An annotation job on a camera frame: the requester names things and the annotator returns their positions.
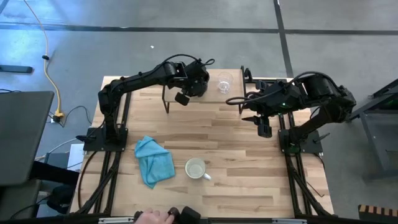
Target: butcher block tabletop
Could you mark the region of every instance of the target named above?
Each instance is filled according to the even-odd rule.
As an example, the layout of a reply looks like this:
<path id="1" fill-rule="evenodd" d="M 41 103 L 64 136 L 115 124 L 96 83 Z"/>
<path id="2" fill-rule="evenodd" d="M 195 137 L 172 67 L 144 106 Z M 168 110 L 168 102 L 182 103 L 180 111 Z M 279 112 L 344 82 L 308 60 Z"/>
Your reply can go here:
<path id="1" fill-rule="evenodd" d="M 102 87 L 116 78 L 119 77 L 104 77 Z M 247 84 L 247 88 L 251 91 L 254 85 Z M 121 103 L 118 122 L 123 105 Z M 277 140 L 279 121 L 277 117 L 270 118 L 273 137 L 262 138 L 257 135 L 257 126 L 241 120 L 253 115 L 255 113 L 248 110 L 239 115 L 238 106 L 214 102 L 187 106 L 175 103 L 167 114 L 162 103 L 162 86 L 132 92 L 126 125 L 129 136 L 119 167 L 112 216 L 132 216 L 149 207 L 161 211 L 177 207 L 181 211 L 189 206 L 202 217 L 294 217 L 285 157 Z M 309 109 L 294 113 L 296 125 L 303 124 L 309 117 Z M 98 127 L 102 121 L 103 115 L 97 105 L 93 127 Z M 154 189 L 143 183 L 138 160 L 134 157 L 136 142 L 144 136 L 154 138 L 169 150 L 175 166 L 175 177 L 157 183 Z M 91 153 L 85 156 L 83 165 Z M 98 185 L 103 157 L 104 152 L 98 152 L 88 164 L 81 185 L 83 203 Z M 206 173 L 212 180 L 194 180 L 186 175 L 184 165 L 192 157 L 205 161 Z M 324 208 L 333 213 L 321 161 L 312 154 L 302 154 L 302 159 L 307 182 L 324 196 L 309 189 Z M 302 193 L 298 190 L 297 194 L 304 211 Z M 107 196 L 108 188 L 104 191 L 101 211 Z M 77 188 L 71 212 L 76 210 Z"/>

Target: human hand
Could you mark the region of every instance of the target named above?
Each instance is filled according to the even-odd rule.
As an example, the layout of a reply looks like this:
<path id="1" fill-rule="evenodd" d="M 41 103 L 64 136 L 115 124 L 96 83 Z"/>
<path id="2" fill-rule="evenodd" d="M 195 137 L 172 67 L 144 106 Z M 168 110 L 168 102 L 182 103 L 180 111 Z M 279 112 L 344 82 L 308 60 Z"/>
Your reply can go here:
<path id="1" fill-rule="evenodd" d="M 167 212 L 153 211 L 148 208 L 142 213 L 135 224 L 172 224 L 174 215 L 169 215 Z"/>

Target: yellow cable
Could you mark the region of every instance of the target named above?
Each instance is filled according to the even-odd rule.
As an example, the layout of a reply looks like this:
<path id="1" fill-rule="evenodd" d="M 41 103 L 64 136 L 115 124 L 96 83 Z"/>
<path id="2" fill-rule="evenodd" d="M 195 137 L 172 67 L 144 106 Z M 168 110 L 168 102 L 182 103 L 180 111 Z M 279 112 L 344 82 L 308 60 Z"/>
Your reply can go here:
<path id="1" fill-rule="evenodd" d="M 37 22 L 40 24 L 40 28 L 42 29 L 45 37 L 45 56 L 48 56 L 49 54 L 49 38 L 47 37 L 47 34 L 45 33 L 43 24 L 40 22 L 40 19 L 36 16 L 36 13 L 33 11 L 33 9 L 30 7 L 30 5 L 27 3 L 26 0 L 24 0 L 26 6 L 30 9 L 30 11 L 33 13 L 33 16 L 35 16 Z M 47 77 L 47 79 L 51 82 L 51 84 L 54 86 L 55 91 L 57 92 L 57 98 L 58 98 L 58 106 L 57 110 L 55 111 L 55 115 L 58 117 L 63 117 L 64 113 L 61 112 L 61 96 L 60 96 L 60 91 L 57 87 L 57 85 L 53 82 L 53 80 L 50 78 L 50 76 L 47 73 L 47 60 L 44 59 L 44 74 Z"/>

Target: mug handle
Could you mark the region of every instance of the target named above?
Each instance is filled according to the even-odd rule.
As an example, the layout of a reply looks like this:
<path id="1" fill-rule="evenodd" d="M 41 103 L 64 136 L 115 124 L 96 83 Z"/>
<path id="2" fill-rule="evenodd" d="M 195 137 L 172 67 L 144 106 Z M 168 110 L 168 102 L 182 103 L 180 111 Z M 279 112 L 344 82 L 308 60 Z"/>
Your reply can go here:
<path id="1" fill-rule="evenodd" d="M 206 180 L 211 180 L 211 177 L 210 177 L 210 175 L 208 175 L 208 174 L 203 174 L 203 178 L 204 179 L 206 179 Z"/>

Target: black floor stripe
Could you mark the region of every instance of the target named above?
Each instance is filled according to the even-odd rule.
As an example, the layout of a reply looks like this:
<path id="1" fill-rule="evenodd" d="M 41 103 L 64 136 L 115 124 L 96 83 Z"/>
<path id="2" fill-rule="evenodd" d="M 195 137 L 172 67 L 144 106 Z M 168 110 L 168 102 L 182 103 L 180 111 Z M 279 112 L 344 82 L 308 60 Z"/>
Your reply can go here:
<path id="1" fill-rule="evenodd" d="M 0 4 L 0 14 L 4 10 L 4 8 L 7 6 L 8 2 L 9 2 L 9 0 L 2 0 L 2 3 Z"/>
<path id="2" fill-rule="evenodd" d="M 278 23 L 278 28 L 279 28 L 280 44 L 282 46 L 282 55 L 284 57 L 286 74 L 288 78 L 293 78 L 293 68 L 292 68 L 292 63 L 290 62 L 290 55 L 289 55 L 289 49 L 287 47 L 285 27 L 278 0 L 274 0 L 274 7 L 276 14 L 276 21 Z"/>
<path id="3" fill-rule="evenodd" d="M 278 29 L 246 29 L 246 28 L 178 28 L 178 27 L 106 27 L 106 26 L 75 26 L 43 24 L 45 30 L 51 31 L 92 31 L 92 32 L 212 32 L 212 33 L 245 33 L 245 34 L 277 34 Z M 0 29 L 40 30 L 38 24 L 0 22 Z"/>
<path id="4" fill-rule="evenodd" d="M 286 29 L 286 34 L 307 35 L 398 35 L 398 30 L 306 30 Z"/>

